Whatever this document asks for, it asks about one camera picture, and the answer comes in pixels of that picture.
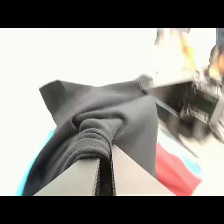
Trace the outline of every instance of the blue cloth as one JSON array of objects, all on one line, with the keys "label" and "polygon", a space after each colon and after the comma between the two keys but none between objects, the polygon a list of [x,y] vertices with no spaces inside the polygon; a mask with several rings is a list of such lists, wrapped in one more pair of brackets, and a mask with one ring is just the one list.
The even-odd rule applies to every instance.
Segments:
[{"label": "blue cloth", "polygon": [[[47,144],[47,142],[52,138],[53,135],[54,135],[54,131],[50,131],[49,134],[48,134],[48,136],[47,136],[47,139],[46,139],[46,141],[45,141],[45,143],[44,143],[44,145],[43,145],[43,147]],[[17,190],[17,192],[16,192],[16,196],[22,196],[22,194],[23,194],[23,189],[24,189],[24,187],[25,187],[25,184],[26,184],[26,180],[27,180],[28,174],[29,174],[30,169],[31,169],[31,167],[32,167],[32,165],[33,165],[35,159],[37,158],[37,156],[38,156],[38,154],[35,155],[35,158],[34,158],[33,161],[30,163],[30,165],[29,165],[29,167],[28,167],[28,169],[27,169],[25,175],[23,176],[23,179],[22,179],[22,181],[20,182],[19,188],[18,188],[18,190]]]}]

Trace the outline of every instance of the folded cloth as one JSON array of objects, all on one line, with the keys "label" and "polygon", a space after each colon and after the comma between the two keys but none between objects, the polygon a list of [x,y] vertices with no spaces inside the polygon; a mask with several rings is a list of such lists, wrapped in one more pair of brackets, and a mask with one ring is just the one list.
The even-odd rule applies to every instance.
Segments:
[{"label": "folded cloth", "polygon": [[157,112],[150,78],[102,87],[63,81],[40,89],[57,128],[36,158],[23,195],[33,195],[79,159],[100,158],[101,191],[113,195],[111,146],[155,176]]}]

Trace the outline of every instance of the red cloth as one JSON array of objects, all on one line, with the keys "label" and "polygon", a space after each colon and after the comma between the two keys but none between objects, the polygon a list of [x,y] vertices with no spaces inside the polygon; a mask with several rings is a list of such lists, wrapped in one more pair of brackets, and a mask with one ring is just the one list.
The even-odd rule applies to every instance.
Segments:
[{"label": "red cloth", "polygon": [[201,182],[178,157],[169,154],[160,144],[156,147],[156,173],[158,180],[177,196],[190,196]]}]

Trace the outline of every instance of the dark gray fabric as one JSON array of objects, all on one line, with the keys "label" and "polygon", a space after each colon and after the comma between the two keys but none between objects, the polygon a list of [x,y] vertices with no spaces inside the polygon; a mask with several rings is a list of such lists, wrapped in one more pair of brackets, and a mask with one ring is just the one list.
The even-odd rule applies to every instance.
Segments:
[{"label": "dark gray fabric", "polygon": [[142,76],[102,87],[62,81],[42,87],[40,92],[57,129],[35,160],[23,195],[35,194],[84,158],[101,159],[108,185],[112,144],[155,176],[158,121],[155,102],[146,94],[149,82]]}]

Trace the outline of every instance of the red fabric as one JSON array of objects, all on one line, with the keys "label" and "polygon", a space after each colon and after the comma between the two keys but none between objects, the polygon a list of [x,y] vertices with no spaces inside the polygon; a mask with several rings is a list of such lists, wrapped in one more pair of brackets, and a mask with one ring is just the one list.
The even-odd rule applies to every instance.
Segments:
[{"label": "red fabric", "polygon": [[160,144],[156,147],[156,173],[158,180],[177,196],[190,196],[201,182]]}]

